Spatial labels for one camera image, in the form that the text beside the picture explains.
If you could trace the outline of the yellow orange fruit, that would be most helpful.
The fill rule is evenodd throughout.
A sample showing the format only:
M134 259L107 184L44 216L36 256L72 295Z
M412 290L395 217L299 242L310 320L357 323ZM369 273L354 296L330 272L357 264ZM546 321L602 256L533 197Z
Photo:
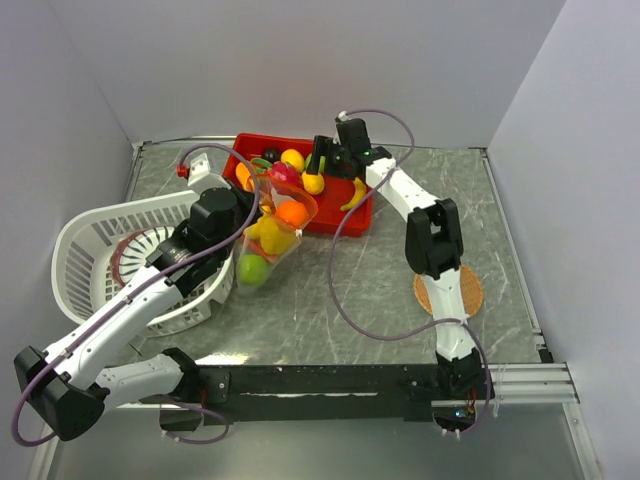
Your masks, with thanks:
M320 195L325 189L325 179L321 173L311 174L303 171L301 180L304 190L312 196Z

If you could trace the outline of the yellow fruit front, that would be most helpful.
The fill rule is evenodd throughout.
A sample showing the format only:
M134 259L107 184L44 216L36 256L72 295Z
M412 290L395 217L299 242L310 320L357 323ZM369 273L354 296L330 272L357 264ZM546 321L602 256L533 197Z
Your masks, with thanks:
M244 230L244 236L251 241L257 241L260 239L261 230L262 222L258 221Z

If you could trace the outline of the yellow pear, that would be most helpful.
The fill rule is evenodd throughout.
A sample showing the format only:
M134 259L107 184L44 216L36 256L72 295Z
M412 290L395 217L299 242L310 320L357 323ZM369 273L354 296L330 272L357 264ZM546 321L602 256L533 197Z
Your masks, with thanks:
M273 217L265 216L260 221L262 230L259 242L266 253L282 255L295 243L295 233L283 229Z

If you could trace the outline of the green lime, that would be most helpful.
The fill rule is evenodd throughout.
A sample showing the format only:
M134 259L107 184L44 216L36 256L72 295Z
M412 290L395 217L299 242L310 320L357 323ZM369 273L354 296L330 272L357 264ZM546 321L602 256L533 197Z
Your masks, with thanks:
M270 265L260 255L247 254L239 259L237 270L238 280L241 284L260 287L269 277Z

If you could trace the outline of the clear zip bag orange zipper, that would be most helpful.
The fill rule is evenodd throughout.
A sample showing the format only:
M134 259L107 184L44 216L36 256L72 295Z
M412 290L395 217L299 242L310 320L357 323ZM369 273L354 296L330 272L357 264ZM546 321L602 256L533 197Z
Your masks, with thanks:
M244 230L235 251L236 285L243 294L268 283L318 212L315 199L299 187L269 175L260 175L258 185L261 216Z

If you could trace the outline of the orange tangerine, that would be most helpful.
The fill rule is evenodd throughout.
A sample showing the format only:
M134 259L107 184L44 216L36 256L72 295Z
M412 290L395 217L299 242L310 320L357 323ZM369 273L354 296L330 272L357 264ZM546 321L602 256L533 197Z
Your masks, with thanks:
M296 228L304 227L309 221L305 205L295 200L282 202L276 208L275 216Z

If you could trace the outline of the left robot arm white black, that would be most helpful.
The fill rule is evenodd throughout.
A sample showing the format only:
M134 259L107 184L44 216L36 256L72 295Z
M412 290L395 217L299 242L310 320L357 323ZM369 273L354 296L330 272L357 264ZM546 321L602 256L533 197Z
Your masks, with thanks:
M44 351L27 347L15 357L20 405L30 405L54 436L69 441L122 404L155 396L166 402L194 397L199 368L177 348L112 370L106 363L151 320L216 274L234 241L259 216L258 193L227 185L205 190L189 217L98 312Z

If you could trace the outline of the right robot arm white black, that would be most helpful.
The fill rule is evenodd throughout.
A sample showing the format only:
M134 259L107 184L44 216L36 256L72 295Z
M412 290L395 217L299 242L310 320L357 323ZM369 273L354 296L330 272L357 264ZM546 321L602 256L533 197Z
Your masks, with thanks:
M441 199L419 185L383 147L373 146L358 110L335 119L333 137L313 141L311 168L324 160L336 178L360 180L366 197L381 194L405 222L405 258L425 286L432 307L428 327L436 332L435 387L442 399L490 394L491 374L481 343L469 328L461 290L464 244L459 212L450 198Z

